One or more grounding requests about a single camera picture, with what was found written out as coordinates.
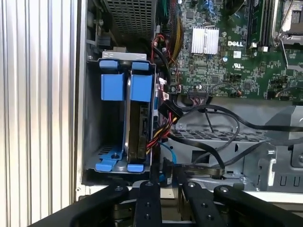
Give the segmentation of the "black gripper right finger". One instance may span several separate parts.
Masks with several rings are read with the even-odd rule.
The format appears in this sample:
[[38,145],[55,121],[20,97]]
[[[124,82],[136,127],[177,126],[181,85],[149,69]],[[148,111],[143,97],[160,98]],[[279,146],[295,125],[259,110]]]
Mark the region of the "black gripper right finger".
[[179,211],[197,227],[301,227],[303,218],[229,185],[211,192],[174,167]]

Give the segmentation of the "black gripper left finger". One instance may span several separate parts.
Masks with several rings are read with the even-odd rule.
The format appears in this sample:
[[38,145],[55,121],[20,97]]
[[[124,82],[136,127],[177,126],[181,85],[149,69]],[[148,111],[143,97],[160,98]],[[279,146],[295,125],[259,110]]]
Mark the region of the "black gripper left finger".
[[158,164],[153,164],[150,178],[129,189],[122,180],[106,186],[78,202],[32,224],[34,227],[111,227],[118,205],[133,205],[134,227],[162,225]]

